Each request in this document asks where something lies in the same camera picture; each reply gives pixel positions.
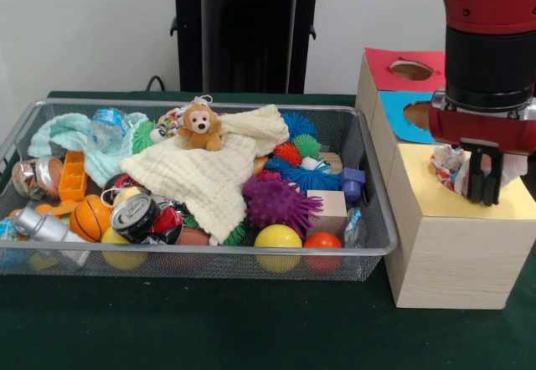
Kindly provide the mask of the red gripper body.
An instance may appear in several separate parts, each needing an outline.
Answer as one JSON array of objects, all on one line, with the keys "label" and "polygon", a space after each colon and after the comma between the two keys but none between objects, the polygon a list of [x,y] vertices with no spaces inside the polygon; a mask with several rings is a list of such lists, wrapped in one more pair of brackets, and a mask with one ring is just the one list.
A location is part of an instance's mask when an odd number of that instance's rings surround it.
[{"label": "red gripper body", "polygon": [[492,143],[507,154],[535,153],[535,121],[482,116],[431,107],[430,133],[436,141],[459,145],[463,140]]}]

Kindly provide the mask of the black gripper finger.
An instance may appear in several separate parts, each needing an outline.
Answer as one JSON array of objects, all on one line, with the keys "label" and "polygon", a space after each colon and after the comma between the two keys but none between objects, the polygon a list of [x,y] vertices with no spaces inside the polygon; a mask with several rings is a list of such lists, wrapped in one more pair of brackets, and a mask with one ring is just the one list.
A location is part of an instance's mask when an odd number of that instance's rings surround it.
[{"label": "black gripper finger", "polygon": [[469,161],[467,198],[472,203],[480,203],[484,192],[485,174],[482,170],[482,150],[472,151]]},{"label": "black gripper finger", "polygon": [[497,205],[499,201],[502,174],[503,174],[503,154],[493,152],[490,155],[490,172],[485,177],[483,204],[491,207]]}]

